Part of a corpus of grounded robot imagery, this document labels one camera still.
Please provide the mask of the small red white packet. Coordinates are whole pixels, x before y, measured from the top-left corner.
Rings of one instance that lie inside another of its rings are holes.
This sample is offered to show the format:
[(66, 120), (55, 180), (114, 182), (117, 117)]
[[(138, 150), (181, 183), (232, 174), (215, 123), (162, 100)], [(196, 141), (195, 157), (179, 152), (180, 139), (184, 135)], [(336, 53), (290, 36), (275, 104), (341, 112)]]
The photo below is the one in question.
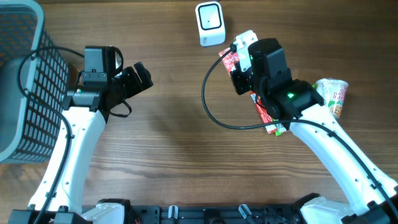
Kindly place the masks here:
[(230, 52), (227, 56), (222, 59), (223, 65), (225, 66), (229, 75), (236, 69), (235, 63), (239, 62), (239, 56), (237, 52)]

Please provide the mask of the red stick sachet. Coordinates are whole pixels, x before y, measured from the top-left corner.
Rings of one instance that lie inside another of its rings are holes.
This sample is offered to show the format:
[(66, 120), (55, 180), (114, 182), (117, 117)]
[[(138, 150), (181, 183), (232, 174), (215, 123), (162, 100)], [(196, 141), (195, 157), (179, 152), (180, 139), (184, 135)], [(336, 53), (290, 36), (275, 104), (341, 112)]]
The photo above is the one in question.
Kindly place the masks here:
[[(260, 119), (262, 121), (262, 123), (271, 123), (273, 122), (273, 119), (267, 114), (266, 110), (264, 108), (262, 108), (259, 103), (258, 103), (258, 97), (256, 96), (256, 94), (254, 92), (250, 92), (250, 97), (252, 98), (253, 102), (254, 102), (254, 106), (260, 116)], [(266, 130), (266, 132), (268, 134), (275, 134), (277, 132), (277, 126), (272, 124), (272, 125), (268, 125), (265, 126), (264, 129)]]

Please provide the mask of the green snack bag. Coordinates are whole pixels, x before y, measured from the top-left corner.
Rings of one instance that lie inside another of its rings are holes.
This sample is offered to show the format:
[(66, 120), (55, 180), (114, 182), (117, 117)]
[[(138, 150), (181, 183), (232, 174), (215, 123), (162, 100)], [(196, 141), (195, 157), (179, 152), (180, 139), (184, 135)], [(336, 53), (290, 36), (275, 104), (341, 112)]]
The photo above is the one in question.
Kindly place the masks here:
[(286, 128), (284, 127), (284, 125), (282, 123), (276, 124), (275, 127), (276, 127), (276, 131), (275, 131), (276, 136), (280, 136), (287, 132)]

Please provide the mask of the instant noodle cup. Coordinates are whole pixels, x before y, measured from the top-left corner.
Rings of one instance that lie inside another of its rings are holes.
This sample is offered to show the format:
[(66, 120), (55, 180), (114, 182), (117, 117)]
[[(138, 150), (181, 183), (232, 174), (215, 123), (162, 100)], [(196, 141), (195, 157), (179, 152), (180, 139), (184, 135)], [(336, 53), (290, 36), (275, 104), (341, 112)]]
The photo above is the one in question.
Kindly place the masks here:
[(334, 78), (322, 78), (315, 82), (314, 87), (323, 97), (324, 104), (328, 107), (331, 114), (335, 118), (340, 118), (349, 87), (348, 83)]

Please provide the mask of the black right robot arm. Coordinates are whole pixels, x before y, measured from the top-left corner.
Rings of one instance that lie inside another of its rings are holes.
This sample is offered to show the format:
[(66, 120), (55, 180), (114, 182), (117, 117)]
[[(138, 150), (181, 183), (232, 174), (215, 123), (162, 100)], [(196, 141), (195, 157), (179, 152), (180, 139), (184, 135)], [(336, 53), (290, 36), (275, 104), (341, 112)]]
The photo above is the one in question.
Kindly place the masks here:
[(277, 39), (235, 39), (230, 72), (237, 94), (249, 90), (273, 119), (291, 131), (327, 168), (347, 203), (308, 196), (298, 206), (305, 223), (397, 223), (397, 182), (360, 150), (309, 82), (293, 79)]

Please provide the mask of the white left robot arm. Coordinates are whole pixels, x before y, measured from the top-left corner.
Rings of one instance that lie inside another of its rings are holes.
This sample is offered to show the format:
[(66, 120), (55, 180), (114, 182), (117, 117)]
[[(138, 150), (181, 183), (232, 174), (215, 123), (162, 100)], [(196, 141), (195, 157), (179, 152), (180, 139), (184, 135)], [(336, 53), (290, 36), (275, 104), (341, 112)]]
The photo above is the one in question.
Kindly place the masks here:
[(96, 143), (104, 130), (112, 108), (153, 86), (151, 74), (141, 62), (125, 67), (121, 51), (113, 46), (87, 46), (81, 55), (85, 67), (74, 86), (64, 92), (58, 110), (49, 97), (35, 96), (20, 81), (17, 86), (33, 109), (60, 119), (55, 147), (35, 194), (25, 210), (14, 209), (9, 223), (137, 223), (129, 200), (106, 198), (83, 211), (84, 183)]

